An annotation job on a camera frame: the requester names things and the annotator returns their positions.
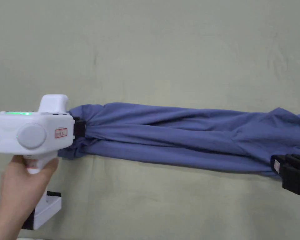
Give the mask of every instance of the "white device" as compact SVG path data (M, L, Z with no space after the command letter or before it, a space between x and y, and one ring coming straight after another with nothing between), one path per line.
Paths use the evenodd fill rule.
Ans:
M38 112L0 112L0 153L23 155L30 174L38 173L58 150L73 142L75 120L66 112L68 97L44 95ZM61 209L61 197L44 193L34 210L33 230Z

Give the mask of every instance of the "wrinkled fabric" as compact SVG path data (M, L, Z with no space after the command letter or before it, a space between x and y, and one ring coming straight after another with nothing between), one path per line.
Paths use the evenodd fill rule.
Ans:
M231 172L271 175L274 154L300 154L300 115L155 107L128 103L82 105L69 113L87 122L85 137L59 150Z

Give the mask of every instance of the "white plastic base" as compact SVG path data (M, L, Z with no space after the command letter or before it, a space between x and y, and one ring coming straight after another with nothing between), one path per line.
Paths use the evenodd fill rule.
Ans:
M47 196L46 207L41 211L35 211L33 220L33 229L36 230L48 221L61 209L61 197Z

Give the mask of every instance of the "green indicator light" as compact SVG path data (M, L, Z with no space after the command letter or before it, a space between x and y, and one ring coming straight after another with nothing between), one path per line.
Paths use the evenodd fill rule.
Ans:
M12 115L32 115L31 112L5 112L5 114L12 114Z

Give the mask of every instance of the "gray knob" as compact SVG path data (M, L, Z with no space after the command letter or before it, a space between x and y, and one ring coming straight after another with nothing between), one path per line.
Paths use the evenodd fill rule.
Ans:
M17 139L21 146L35 149L46 140L46 131L37 123L27 123L19 129Z

